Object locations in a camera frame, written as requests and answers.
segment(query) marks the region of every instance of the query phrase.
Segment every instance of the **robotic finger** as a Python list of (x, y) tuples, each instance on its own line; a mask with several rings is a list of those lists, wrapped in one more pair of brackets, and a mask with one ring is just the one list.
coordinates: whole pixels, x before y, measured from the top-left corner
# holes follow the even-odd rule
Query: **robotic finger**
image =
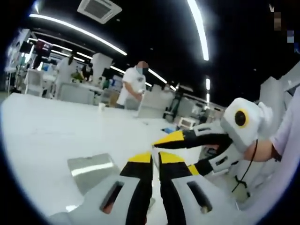
[(49, 217), (54, 225), (144, 225), (152, 196), (153, 162), (150, 152), (130, 158), (120, 175), (112, 175), (91, 189), (82, 205)]
[(159, 152), (159, 176), (168, 225), (247, 224), (233, 198), (203, 176), (192, 176), (177, 155)]

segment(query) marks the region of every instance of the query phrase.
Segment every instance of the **face mask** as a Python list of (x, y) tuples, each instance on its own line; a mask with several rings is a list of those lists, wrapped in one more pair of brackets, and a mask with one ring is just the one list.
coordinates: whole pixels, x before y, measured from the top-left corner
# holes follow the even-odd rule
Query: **face mask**
[(148, 71), (148, 68), (136, 68), (136, 70), (139, 72), (139, 74), (143, 75)]

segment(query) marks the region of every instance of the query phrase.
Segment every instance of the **ceiling air conditioner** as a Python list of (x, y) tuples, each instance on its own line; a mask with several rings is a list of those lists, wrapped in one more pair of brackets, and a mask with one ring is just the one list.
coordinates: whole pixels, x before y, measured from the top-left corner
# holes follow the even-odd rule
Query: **ceiling air conditioner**
[(122, 8), (109, 0), (82, 0), (77, 11), (101, 24), (105, 24), (120, 13)]

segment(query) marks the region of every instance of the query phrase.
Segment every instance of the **yellow and black finger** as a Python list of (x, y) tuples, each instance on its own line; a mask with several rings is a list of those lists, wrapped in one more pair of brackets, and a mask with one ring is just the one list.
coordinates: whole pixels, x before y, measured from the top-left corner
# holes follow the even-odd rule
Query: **yellow and black finger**
[(152, 197), (153, 161), (151, 152), (130, 158), (120, 175), (140, 179), (131, 198), (126, 224), (144, 224)]
[(159, 152), (159, 178), (171, 180), (192, 175), (184, 160), (172, 153)]
[(194, 130), (175, 131), (153, 143), (154, 147), (163, 149), (182, 149), (197, 146)]
[(169, 224), (186, 224), (184, 209), (172, 182), (174, 178), (191, 176), (184, 160), (171, 153), (159, 153), (160, 195)]
[(153, 178), (153, 160), (151, 152), (137, 154), (130, 158), (120, 173), (121, 176), (136, 177), (142, 180)]
[(193, 175), (202, 175), (202, 176), (209, 174), (213, 170), (209, 160), (214, 157), (215, 156), (201, 159), (197, 163), (189, 165), (188, 168), (190, 172)]

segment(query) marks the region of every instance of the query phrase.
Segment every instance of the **white table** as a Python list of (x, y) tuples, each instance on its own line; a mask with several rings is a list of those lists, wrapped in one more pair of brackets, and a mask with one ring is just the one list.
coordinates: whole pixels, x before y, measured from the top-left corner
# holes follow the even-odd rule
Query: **white table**
[(103, 90), (101, 88), (93, 86), (91, 84), (87, 84), (87, 83), (79, 83), (79, 87), (87, 88), (87, 89), (97, 92), (99, 94), (101, 94), (103, 92)]
[(54, 75), (47, 74), (47, 73), (43, 74), (43, 80), (46, 82), (54, 83), (55, 79), (56, 79), (56, 76), (54, 76)]
[[(122, 169), (128, 158), (151, 149), (165, 136), (162, 119), (135, 119), (131, 111), (50, 100), (13, 93), (1, 105), (6, 154), (21, 187), (46, 216), (82, 203), (67, 160), (109, 153)], [(187, 164), (200, 150), (172, 150)], [(158, 171), (154, 170), (149, 225), (166, 224), (160, 198)]]

